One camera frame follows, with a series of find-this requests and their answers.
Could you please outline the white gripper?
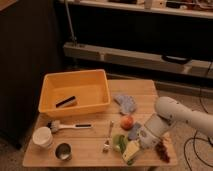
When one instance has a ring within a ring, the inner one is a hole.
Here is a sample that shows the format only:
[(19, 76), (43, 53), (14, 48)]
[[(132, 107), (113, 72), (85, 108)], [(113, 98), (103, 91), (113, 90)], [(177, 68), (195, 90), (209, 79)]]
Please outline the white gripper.
[(175, 121), (170, 121), (157, 114), (153, 114), (137, 131), (139, 142), (130, 141), (122, 157), (125, 162), (134, 160), (142, 149), (154, 148), (163, 135), (175, 125)]

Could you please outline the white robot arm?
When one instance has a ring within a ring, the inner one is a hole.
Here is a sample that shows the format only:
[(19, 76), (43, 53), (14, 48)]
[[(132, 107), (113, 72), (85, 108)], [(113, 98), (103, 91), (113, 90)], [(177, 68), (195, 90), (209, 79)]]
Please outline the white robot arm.
[(213, 138), (213, 115), (192, 110), (170, 97), (159, 97), (154, 109), (155, 114), (137, 130), (137, 139), (127, 144), (122, 154), (126, 163), (134, 159), (141, 150), (154, 148), (177, 122), (188, 124)]

